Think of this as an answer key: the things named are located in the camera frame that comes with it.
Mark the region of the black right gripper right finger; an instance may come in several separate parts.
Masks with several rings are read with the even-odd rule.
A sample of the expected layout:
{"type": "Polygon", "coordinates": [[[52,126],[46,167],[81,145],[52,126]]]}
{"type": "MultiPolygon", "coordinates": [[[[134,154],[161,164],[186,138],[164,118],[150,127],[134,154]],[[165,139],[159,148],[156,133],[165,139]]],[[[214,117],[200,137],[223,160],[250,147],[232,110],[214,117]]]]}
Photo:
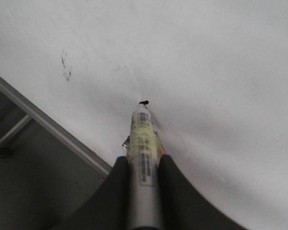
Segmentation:
{"type": "Polygon", "coordinates": [[[165,229],[245,229],[209,203],[186,179],[169,155],[161,157],[158,180],[165,229]]]}

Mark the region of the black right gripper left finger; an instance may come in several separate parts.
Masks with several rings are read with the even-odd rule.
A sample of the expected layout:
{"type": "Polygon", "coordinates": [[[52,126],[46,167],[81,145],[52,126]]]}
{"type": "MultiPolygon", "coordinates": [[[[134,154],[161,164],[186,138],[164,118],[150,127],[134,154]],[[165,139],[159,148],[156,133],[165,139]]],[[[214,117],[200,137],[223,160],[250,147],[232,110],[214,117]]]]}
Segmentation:
{"type": "Polygon", "coordinates": [[[118,157],[101,186],[71,216],[54,230],[123,230],[127,216],[130,168],[126,157],[118,157]]]}

